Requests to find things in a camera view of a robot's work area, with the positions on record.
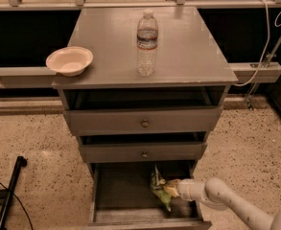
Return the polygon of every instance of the terrazzo floor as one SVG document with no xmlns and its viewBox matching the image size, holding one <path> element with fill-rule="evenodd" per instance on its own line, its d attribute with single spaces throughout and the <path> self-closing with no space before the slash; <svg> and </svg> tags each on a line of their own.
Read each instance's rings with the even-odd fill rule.
<svg viewBox="0 0 281 230">
<path fill-rule="evenodd" d="M 195 179 L 216 176 L 237 194 L 274 216 L 281 210 L 281 119 L 265 97 L 249 111 L 241 97 L 225 99 L 224 112 L 198 162 Z M 28 160 L 15 193 L 34 229 L 82 229 L 88 223 L 92 179 L 61 114 L 60 102 L 0 107 L 0 181 L 8 186 L 18 155 Z M 201 206 L 211 230 L 247 227 L 230 211 Z M 30 229 L 16 200 L 8 230 Z"/>
</svg>

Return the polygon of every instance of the black stand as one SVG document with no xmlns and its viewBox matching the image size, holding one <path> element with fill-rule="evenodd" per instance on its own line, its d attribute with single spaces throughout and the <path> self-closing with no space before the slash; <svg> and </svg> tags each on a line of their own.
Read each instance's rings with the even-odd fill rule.
<svg viewBox="0 0 281 230">
<path fill-rule="evenodd" d="M 12 173 L 12 178 L 10 180 L 10 184 L 7 190 L 0 190 L 0 201 L 2 203 L 2 209 L 0 211 L 0 230 L 5 229 L 5 221 L 8 216 L 8 211 L 12 203 L 12 198 L 14 194 L 14 189 L 17 183 L 17 179 L 21 170 L 21 167 L 25 167 L 27 165 L 27 161 L 24 157 L 18 156 L 14 165 L 14 170 Z"/>
</svg>

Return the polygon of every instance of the black pole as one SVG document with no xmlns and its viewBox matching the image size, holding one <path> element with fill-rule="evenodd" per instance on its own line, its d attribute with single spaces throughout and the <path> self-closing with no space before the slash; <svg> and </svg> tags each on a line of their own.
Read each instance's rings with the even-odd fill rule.
<svg viewBox="0 0 281 230">
<path fill-rule="evenodd" d="M 10 184 L 8 190 L 6 192 L 6 196 L 2 205 L 2 209 L 0 211 L 0 230 L 5 229 L 5 222 L 8 216 L 8 211 L 12 203 L 12 198 L 14 194 L 14 189 L 17 183 L 17 179 L 21 170 L 21 167 L 25 167 L 27 165 L 27 161 L 24 157 L 18 156 L 14 165 L 14 170 L 12 173 L 12 178 L 10 180 Z"/>
</svg>

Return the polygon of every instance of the gray cabinet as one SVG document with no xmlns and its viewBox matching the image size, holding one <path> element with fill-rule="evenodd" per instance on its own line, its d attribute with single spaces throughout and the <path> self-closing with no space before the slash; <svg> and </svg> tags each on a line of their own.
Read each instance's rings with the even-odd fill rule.
<svg viewBox="0 0 281 230">
<path fill-rule="evenodd" d="M 167 213 L 150 191 L 151 173 L 156 164 L 166 179 L 193 176 L 237 79 L 189 7 L 153 8 L 157 60 L 151 76 L 140 76 L 142 10 L 83 9 L 70 45 L 94 60 L 81 75 L 53 81 L 94 178 L 89 229 L 208 229 L 196 202 L 174 199 Z"/>
</svg>

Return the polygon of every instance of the bottle cap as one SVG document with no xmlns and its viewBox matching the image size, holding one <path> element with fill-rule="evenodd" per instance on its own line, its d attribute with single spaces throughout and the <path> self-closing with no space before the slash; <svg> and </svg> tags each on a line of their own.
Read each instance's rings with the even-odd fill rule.
<svg viewBox="0 0 281 230">
<path fill-rule="evenodd" d="M 146 9 L 143 11 L 143 16 L 146 18 L 152 18 L 152 15 L 153 15 L 153 11 L 150 9 Z"/>
</svg>

